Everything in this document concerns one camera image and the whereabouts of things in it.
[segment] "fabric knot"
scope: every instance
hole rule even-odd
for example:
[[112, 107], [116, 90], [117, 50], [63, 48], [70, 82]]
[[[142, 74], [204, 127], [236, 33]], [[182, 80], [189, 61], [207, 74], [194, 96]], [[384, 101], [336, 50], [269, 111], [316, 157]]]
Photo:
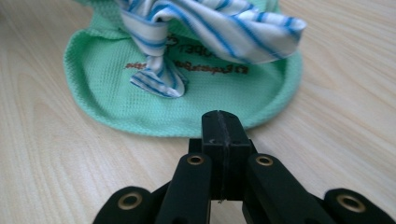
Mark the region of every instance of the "fabric knot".
[[260, 12], [246, 0], [117, 0], [125, 28], [147, 56], [147, 66], [131, 76], [145, 91], [176, 98], [183, 75], [164, 57], [168, 22], [180, 21], [217, 57], [232, 63], [269, 63], [289, 57], [306, 23]]

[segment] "striped cloth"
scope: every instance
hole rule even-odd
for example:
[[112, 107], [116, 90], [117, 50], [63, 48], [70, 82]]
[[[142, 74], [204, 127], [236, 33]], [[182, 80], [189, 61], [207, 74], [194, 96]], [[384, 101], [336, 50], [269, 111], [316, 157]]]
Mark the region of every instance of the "striped cloth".
[[219, 58], [233, 63], [269, 63], [290, 56], [305, 22], [260, 12], [246, 0], [117, 0], [125, 28], [147, 56], [131, 83], [163, 97], [184, 94], [184, 77], [163, 55], [168, 22], [180, 21]]

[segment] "wooden table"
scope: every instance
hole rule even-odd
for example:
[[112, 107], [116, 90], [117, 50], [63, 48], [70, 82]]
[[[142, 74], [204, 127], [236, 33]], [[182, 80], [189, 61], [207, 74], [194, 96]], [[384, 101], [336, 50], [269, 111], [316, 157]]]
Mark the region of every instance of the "wooden table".
[[[247, 131], [323, 197], [354, 189], [396, 218], [396, 1], [281, 1], [308, 23], [304, 78], [284, 112]], [[0, 223], [91, 223], [126, 186], [155, 190], [187, 138], [123, 133], [85, 115], [63, 53], [91, 18], [64, 0], [0, 2]], [[212, 203], [211, 223], [244, 223]]]

